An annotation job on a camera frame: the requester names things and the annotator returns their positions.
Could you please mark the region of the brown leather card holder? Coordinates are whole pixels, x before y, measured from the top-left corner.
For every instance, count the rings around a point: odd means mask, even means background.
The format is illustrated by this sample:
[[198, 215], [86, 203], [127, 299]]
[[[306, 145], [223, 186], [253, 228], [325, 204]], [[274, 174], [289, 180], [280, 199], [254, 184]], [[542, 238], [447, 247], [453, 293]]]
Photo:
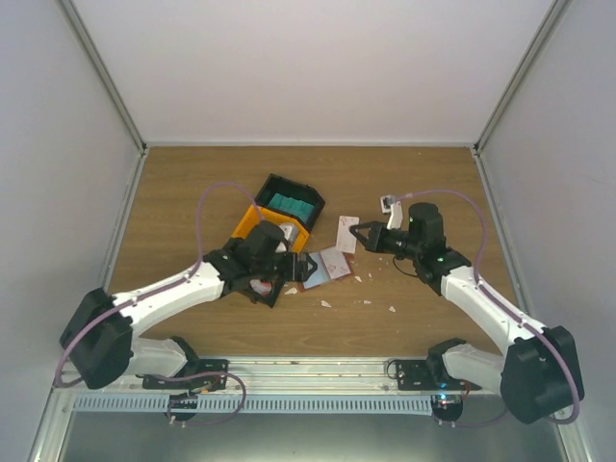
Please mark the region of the brown leather card holder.
[[346, 255], [335, 246], [309, 253], [318, 263], [315, 271], [319, 275], [319, 280], [316, 284], [299, 283], [298, 287], [301, 291], [315, 289], [321, 285], [352, 275], [352, 269]]

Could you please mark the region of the white card with brown print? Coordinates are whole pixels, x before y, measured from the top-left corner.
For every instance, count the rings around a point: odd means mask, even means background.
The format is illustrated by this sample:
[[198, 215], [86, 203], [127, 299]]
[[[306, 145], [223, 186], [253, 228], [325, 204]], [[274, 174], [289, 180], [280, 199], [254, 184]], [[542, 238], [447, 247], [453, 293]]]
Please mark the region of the white card with brown print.
[[351, 234], [350, 227], [357, 225], [359, 222], [359, 217], [339, 216], [336, 237], [336, 248], [339, 251], [347, 254], [355, 253], [357, 240]]

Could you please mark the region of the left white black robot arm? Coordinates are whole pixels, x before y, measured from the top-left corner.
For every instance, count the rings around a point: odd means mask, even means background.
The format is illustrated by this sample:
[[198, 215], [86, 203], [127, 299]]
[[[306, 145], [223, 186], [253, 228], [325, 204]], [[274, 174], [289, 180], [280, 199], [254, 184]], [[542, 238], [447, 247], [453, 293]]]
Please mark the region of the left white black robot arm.
[[146, 342], [141, 334], [195, 305], [250, 288], [253, 280], [284, 284], [305, 282], [317, 269], [306, 252], [269, 252], [254, 256], [218, 249], [192, 267], [144, 288], [109, 295], [102, 288], [87, 293], [62, 333], [62, 360], [79, 381], [102, 389], [124, 375], [165, 376], [178, 389], [191, 387], [198, 366], [189, 349], [175, 340]]

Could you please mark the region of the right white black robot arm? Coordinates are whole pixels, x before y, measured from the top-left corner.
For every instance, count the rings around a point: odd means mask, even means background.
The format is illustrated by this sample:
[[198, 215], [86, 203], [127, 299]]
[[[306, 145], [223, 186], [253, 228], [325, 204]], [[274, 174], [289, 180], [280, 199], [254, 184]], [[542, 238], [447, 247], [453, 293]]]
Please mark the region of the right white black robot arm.
[[521, 423], [547, 418], [572, 424], [584, 398], [573, 335], [548, 328], [498, 294], [461, 253], [447, 245], [443, 230], [414, 219], [408, 230], [371, 221], [351, 226], [351, 234], [372, 253], [412, 262], [416, 276], [435, 294], [461, 309], [499, 349], [479, 350], [461, 339], [429, 349], [426, 378], [446, 390], [471, 382], [499, 395]]

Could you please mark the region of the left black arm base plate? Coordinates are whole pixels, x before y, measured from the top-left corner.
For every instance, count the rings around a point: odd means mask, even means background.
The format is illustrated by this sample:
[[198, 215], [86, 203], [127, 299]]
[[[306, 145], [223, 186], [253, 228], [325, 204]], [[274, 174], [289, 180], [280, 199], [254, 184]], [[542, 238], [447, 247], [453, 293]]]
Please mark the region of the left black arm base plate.
[[146, 390], [204, 390], [218, 391], [226, 388], [229, 361], [227, 359], [200, 358], [189, 362], [171, 380], [155, 375], [144, 375], [141, 385]]

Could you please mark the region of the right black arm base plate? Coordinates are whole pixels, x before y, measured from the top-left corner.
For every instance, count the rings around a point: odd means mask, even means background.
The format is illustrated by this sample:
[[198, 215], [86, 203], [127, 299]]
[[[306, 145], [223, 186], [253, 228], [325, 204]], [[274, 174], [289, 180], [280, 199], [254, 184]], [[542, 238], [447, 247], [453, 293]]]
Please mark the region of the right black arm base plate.
[[423, 359], [388, 359], [384, 364], [384, 373], [395, 382], [399, 391], [462, 393], [481, 390], [478, 385], [461, 379], [435, 379]]

